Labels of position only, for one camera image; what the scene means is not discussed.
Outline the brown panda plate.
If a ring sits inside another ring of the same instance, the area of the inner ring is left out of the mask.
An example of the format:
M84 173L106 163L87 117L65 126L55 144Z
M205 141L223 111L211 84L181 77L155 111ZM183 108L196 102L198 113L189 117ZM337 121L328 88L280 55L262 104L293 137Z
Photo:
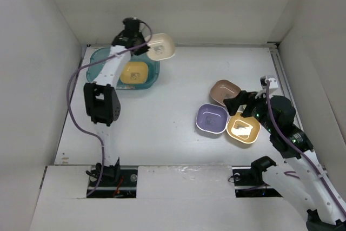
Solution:
M225 107L224 100L236 97L241 88L228 80L219 80L210 90L210 97Z

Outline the orange panda plate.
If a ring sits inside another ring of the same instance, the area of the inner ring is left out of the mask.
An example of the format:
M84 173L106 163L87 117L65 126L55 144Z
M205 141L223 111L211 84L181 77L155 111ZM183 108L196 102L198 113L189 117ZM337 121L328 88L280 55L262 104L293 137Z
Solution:
M144 62L128 62L120 76L125 84L143 84L147 81L149 67Z

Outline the large purple panda plate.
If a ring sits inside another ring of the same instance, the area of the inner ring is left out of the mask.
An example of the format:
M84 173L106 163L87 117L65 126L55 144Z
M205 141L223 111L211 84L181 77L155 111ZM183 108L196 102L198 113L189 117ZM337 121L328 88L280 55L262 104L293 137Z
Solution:
M223 107L207 103L199 107L195 123L201 131L221 134L226 129L228 116Z

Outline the cream panda plate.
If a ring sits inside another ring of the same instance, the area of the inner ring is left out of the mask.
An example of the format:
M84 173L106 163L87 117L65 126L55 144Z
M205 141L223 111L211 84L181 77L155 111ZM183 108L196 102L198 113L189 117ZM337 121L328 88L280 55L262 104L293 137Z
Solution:
M154 34L149 40L147 36L145 40L150 49L147 56L153 61L161 61L172 58L175 55L175 44L173 39L165 33Z

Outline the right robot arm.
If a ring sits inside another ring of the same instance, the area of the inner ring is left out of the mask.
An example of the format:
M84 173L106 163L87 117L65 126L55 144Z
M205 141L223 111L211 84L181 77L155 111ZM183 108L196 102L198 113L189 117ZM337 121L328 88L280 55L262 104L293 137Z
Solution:
M256 95L241 91L223 102L231 116L245 106L242 116L254 117L268 131L270 142L294 170L298 182L268 156L251 163L252 182L273 187L300 214L307 230L345 230L345 201L323 170L305 132L294 125L296 110L291 101L284 96Z

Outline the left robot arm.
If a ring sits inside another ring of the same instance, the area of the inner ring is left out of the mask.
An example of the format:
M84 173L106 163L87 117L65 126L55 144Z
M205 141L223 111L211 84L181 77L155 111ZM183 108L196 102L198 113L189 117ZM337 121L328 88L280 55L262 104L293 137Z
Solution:
M121 168L114 141L112 125L119 118L121 105L116 85L125 65L135 53L149 50L140 31L141 21L135 17L123 20L124 29L114 38L110 52L102 63L98 76L83 88L86 113L94 123L96 135L101 139L101 162L96 164L94 177L114 186L121 178Z

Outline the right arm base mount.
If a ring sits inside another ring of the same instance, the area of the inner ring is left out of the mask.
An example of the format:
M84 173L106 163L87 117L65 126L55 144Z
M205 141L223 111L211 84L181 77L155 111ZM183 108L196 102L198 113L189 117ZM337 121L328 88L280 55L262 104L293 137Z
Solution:
M236 198L281 197L273 187L252 177L248 168L233 169L228 182L234 185Z

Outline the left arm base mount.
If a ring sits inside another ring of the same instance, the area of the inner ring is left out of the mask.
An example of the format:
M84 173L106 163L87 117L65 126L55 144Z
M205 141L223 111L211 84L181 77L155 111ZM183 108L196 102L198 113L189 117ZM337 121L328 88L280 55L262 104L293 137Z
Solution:
M86 197L89 199L134 199L137 193L138 168L122 167L119 160L113 166L105 166L101 180L101 164L87 170L89 176Z

